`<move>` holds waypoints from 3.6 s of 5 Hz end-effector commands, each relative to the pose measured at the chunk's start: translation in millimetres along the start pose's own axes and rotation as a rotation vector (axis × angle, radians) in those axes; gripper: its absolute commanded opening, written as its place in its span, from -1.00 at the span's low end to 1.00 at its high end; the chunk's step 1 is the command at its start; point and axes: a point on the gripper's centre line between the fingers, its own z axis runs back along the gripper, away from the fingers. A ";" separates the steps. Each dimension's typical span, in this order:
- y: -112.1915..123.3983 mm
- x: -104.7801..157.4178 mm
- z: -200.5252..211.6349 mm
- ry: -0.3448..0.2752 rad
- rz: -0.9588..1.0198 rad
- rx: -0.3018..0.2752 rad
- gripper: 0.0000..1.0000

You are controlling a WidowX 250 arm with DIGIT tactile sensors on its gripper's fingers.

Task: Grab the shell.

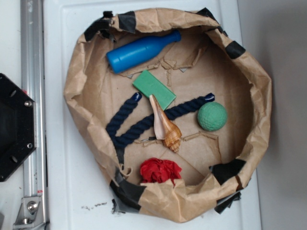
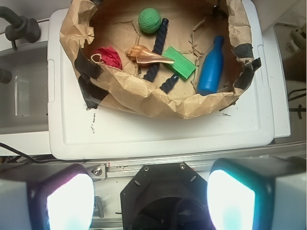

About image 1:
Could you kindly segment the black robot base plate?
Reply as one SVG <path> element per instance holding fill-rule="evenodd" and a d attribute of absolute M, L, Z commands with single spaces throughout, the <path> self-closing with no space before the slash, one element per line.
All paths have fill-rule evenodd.
<path fill-rule="evenodd" d="M 1 74 L 0 181 L 8 180 L 35 149 L 35 102 Z"/>

